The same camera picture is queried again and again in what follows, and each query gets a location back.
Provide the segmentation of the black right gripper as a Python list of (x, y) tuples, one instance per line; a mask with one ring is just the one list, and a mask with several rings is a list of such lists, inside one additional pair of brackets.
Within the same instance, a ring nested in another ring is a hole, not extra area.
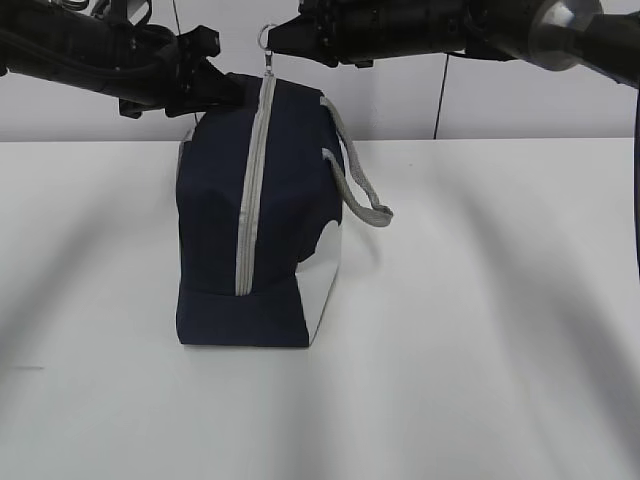
[(335, 68), (381, 59), (460, 51), (466, 1), (301, 1), (298, 15), (268, 32), (275, 54)]

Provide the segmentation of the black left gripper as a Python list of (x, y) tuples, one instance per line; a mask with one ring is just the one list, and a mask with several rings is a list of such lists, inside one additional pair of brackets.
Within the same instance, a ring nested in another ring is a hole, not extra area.
[(135, 99), (119, 100), (120, 115), (138, 119), (158, 110), (176, 118), (214, 106), (242, 106), (243, 84), (209, 62), (220, 52), (219, 33), (208, 27), (176, 36), (158, 52), (159, 68), (142, 80), (142, 92)]

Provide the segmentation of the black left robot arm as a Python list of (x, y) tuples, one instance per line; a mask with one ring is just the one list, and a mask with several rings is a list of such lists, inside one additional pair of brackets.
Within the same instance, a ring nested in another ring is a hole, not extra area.
[(150, 1), (4, 1), (1, 72), (118, 100), (123, 117), (169, 118), (236, 107), (244, 89), (210, 62), (217, 31), (176, 34), (153, 24)]

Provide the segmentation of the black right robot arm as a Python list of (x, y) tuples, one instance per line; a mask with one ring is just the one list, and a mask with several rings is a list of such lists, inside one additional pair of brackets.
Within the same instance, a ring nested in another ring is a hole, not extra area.
[(582, 65), (639, 86), (639, 14), (607, 14), (598, 1), (302, 1), (298, 12), (270, 29), (268, 48), (331, 68), (444, 53), (553, 72)]

